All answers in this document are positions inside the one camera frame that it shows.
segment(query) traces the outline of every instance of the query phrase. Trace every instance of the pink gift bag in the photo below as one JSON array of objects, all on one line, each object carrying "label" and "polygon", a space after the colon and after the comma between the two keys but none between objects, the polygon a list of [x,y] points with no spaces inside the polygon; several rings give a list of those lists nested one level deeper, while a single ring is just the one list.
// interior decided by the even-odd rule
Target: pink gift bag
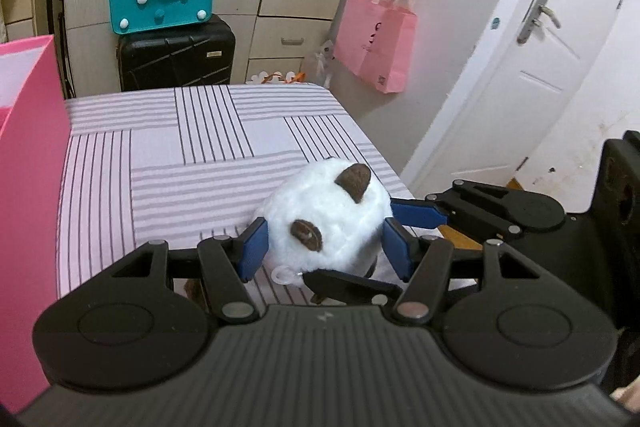
[{"label": "pink gift bag", "polygon": [[415,0],[347,0],[334,56],[382,92],[401,92],[411,64]]},{"label": "pink gift bag", "polygon": [[58,200],[70,133],[53,37],[0,44],[0,403],[48,384],[31,344],[58,298]]}]

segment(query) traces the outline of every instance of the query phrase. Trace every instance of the striped tablecloth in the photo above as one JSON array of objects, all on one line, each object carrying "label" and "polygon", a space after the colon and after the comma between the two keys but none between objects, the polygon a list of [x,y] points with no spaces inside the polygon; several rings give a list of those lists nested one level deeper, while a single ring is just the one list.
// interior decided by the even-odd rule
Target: striped tablecloth
[{"label": "striped tablecloth", "polygon": [[[60,296],[149,239],[192,248],[238,235],[286,178],[329,156],[366,163],[392,196],[412,197],[331,93],[312,84],[124,92],[67,107]],[[374,277],[398,282],[384,255]],[[271,283],[264,269],[248,290],[262,309],[311,296]]]}]

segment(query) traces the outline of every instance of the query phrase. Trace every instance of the plush toy ear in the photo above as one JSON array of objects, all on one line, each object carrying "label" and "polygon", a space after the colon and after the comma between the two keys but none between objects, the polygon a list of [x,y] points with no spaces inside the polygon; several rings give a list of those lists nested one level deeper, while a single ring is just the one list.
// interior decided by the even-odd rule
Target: plush toy ear
[{"label": "plush toy ear", "polygon": [[303,219],[296,219],[289,229],[291,235],[312,252],[322,250],[322,234],[313,224]]},{"label": "plush toy ear", "polygon": [[335,183],[344,188],[356,203],[362,201],[370,181],[371,170],[362,163],[356,163],[346,168],[335,179]]}]

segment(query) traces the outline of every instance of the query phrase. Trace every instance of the black suitcase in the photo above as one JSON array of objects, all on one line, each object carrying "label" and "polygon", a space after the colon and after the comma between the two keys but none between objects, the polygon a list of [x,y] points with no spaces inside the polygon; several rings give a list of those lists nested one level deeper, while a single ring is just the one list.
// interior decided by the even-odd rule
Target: black suitcase
[{"label": "black suitcase", "polygon": [[236,36],[216,15],[206,23],[122,35],[120,88],[228,84],[235,49]]}]

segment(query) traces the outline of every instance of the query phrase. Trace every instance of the hanging plush toy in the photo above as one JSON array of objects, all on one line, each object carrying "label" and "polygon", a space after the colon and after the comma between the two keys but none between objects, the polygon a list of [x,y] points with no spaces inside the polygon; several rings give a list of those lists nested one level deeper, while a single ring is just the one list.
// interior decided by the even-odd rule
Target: hanging plush toy
[{"label": "hanging plush toy", "polygon": [[317,269],[371,275],[389,194],[363,164],[329,158],[303,168],[258,208],[269,223],[265,266],[278,284]]}]

